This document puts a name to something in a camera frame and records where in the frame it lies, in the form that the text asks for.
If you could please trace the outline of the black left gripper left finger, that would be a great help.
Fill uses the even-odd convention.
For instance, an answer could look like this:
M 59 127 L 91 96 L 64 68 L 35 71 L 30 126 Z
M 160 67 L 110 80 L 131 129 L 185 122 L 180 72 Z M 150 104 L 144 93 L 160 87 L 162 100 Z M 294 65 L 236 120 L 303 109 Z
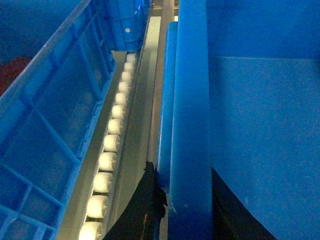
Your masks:
M 166 193 L 158 186 L 154 165 L 147 161 L 128 205 L 104 239 L 158 240 L 167 205 Z

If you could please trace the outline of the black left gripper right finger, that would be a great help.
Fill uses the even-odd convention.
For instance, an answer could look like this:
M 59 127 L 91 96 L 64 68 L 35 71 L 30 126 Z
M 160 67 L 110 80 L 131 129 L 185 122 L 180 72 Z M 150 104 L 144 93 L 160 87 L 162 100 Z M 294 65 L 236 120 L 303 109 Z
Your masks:
M 211 180 L 214 240 L 275 239 L 246 209 L 214 168 L 211 169 Z

